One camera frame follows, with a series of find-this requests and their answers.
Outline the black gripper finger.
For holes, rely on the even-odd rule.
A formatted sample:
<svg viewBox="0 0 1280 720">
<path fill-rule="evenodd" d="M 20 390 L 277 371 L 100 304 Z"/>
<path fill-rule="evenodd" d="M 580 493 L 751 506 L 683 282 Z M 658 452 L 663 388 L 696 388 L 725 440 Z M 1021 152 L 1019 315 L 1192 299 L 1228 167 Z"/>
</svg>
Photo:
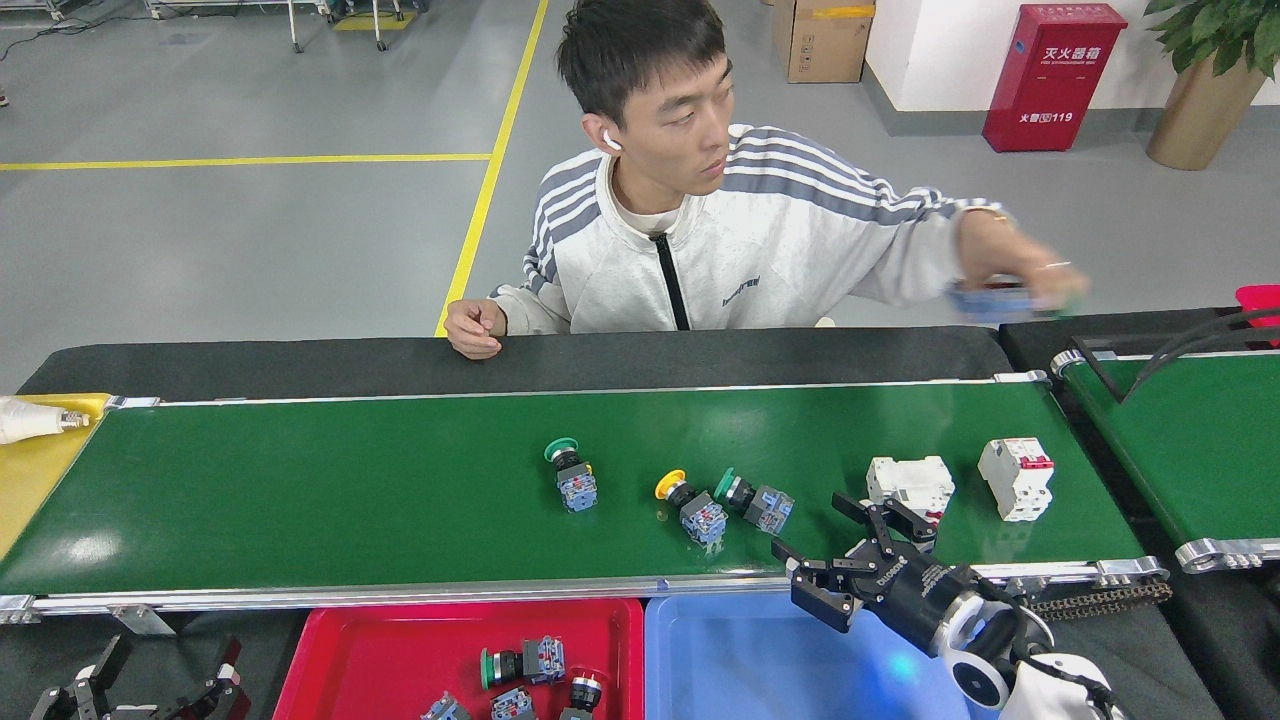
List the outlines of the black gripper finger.
<svg viewBox="0 0 1280 720">
<path fill-rule="evenodd" d="M 108 719 L 111 712 L 108 692 L 129 656 L 131 639 L 114 635 L 99 660 L 82 667 L 69 685 L 47 688 L 29 719 Z"/>
<path fill-rule="evenodd" d="M 191 697 L 179 697 L 166 706 L 165 719 L 244 719 L 251 700 L 236 666 L 241 651 L 238 638 L 227 638 L 214 674 Z"/>
</svg>

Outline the person's left hand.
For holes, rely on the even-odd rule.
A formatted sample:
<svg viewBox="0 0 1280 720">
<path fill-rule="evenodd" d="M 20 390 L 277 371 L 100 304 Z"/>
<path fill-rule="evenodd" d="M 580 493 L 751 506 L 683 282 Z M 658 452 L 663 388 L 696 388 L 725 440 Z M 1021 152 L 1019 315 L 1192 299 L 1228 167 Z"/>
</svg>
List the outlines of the person's left hand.
<svg viewBox="0 0 1280 720">
<path fill-rule="evenodd" d="M 1051 247 L 989 209 L 969 209 L 956 225 L 961 286 L 980 290 L 998 275 L 1019 281 L 1039 313 L 1059 311 L 1082 300 L 1089 278 Z"/>
</svg>

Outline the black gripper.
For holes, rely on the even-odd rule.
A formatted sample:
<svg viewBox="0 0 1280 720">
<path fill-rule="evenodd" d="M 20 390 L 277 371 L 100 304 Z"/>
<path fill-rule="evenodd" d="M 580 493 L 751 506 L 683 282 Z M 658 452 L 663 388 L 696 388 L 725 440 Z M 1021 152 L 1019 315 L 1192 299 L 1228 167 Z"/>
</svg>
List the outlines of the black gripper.
<svg viewBox="0 0 1280 720">
<path fill-rule="evenodd" d="M 936 656 L 934 637 L 956 598 L 977 587 L 975 573 L 940 562 L 931 553 L 936 528 L 895 498 L 873 503 L 835 492 L 832 507 L 869 536 L 829 561 L 806 559 L 773 538 L 771 552 L 787 569 L 791 601 L 840 633 L 849 633 L 852 615 L 867 603 L 908 643 Z"/>
</svg>

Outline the person's right hand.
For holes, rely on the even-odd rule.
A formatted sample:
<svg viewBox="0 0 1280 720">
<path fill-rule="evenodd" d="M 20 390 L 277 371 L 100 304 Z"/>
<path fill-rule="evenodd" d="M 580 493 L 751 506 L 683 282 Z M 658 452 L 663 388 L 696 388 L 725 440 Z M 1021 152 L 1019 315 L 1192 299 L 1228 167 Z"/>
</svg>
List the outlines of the person's right hand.
<svg viewBox="0 0 1280 720">
<path fill-rule="evenodd" d="M 443 328 L 454 351 L 480 361 L 500 352 L 507 315 L 493 299 L 458 299 L 447 305 Z"/>
</svg>

